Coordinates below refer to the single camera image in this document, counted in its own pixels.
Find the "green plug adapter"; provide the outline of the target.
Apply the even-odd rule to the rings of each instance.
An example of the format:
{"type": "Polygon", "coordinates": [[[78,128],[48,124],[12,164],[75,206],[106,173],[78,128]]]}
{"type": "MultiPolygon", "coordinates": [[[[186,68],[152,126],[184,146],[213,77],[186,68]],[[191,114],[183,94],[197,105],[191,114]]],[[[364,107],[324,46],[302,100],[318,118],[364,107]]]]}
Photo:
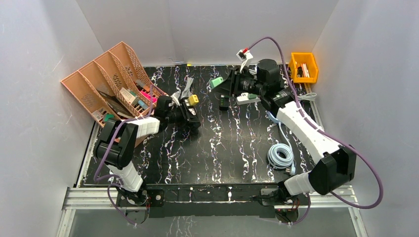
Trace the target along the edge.
{"type": "Polygon", "coordinates": [[[223,77],[217,77],[212,79],[209,84],[211,89],[216,88],[217,86],[219,86],[220,84],[222,84],[224,82],[224,78],[223,77]]]}

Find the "yellow plug adapter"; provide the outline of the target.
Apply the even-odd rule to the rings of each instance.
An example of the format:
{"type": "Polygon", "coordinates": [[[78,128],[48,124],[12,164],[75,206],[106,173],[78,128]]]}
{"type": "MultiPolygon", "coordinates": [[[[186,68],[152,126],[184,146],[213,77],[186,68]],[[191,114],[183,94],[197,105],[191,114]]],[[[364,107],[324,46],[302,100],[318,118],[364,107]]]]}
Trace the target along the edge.
{"type": "Polygon", "coordinates": [[[186,103],[188,106],[196,106],[199,103],[199,98],[196,94],[193,94],[186,99],[186,103]]]}

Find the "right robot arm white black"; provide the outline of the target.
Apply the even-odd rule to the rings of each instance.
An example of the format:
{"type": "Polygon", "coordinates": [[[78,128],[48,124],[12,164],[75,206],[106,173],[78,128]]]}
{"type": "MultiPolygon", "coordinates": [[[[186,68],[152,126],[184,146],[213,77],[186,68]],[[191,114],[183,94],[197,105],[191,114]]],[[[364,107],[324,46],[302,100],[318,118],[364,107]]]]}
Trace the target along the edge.
{"type": "Polygon", "coordinates": [[[354,178],[356,154],[350,147],[323,135],[323,130],[295,101],[285,88],[281,69],[272,59],[262,59],[256,65],[256,75],[247,66],[230,70],[226,79],[210,81],[212,90],[237,97],[242,93],[260,98],[263,107],[283,123],[310,153],[315,166],[311,171],[294,175],[278,186],[279,200],[292,204],[302,193],[326,195],[354,178]]]}

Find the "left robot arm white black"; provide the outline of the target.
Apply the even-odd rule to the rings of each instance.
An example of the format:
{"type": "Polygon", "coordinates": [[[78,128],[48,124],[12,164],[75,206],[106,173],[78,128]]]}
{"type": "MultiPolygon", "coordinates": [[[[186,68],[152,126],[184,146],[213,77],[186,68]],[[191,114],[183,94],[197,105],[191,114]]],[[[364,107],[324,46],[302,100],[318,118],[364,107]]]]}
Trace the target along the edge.
{"type": "Polygon", "coordinates": [[[106,121],[93,150],[95,158],[106,165],[118,188],[128,191],[128,199],[135,205],[143,205],[148,193],[142,189],[143,179],[133,165],[132,158],[136,141],[164,131],[169,124],[186,127],[198,132],[201,122],[195,106],[199,99],[190,95],[181,99],[160,96],[153,113],[125,120],[111,118],[106,121]]]}

